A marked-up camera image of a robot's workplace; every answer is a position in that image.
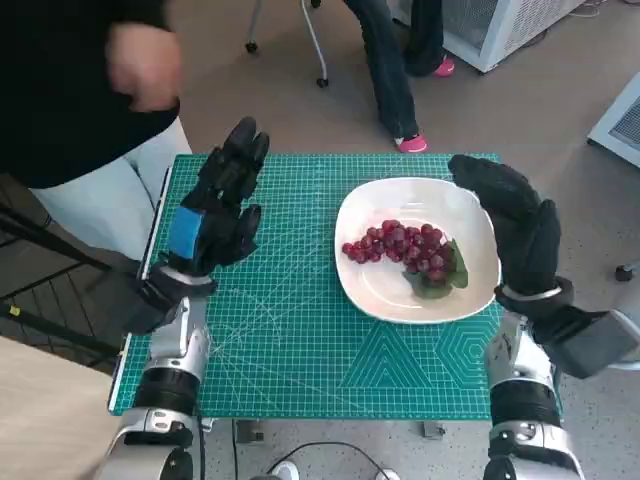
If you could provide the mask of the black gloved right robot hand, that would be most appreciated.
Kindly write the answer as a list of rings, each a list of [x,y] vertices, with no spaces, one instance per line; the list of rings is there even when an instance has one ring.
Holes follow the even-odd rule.
[[[491,218],[503,283],[522,296],[554,289],[561,237],[555,202],[542,200],[508,165],[457,154],[448,168],[454,183],[475,193]]]

